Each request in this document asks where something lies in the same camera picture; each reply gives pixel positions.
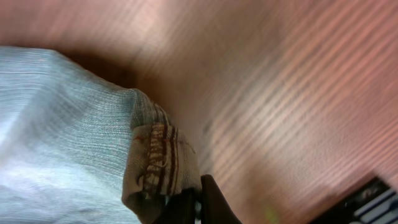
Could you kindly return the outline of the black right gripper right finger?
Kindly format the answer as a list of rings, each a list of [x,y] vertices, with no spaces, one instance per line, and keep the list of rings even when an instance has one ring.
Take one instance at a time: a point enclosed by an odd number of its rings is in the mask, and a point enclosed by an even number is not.
[[[201,176],[201,223],[242,224],[211,175]]]

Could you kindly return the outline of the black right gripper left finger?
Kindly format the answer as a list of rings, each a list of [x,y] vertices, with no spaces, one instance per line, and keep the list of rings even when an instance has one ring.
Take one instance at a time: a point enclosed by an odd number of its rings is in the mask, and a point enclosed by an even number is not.
[[[153,224],[194,224],[196,219],[195,193],[185,189],[174,195]]]

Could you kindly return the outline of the light blue denim shorts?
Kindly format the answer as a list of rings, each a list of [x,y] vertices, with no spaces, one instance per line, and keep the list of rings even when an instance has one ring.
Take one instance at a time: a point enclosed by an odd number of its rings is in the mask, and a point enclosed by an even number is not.
[[[1,48],[2,223],[152,223],[185,189],[201,191],[196,152],[143,92]]]

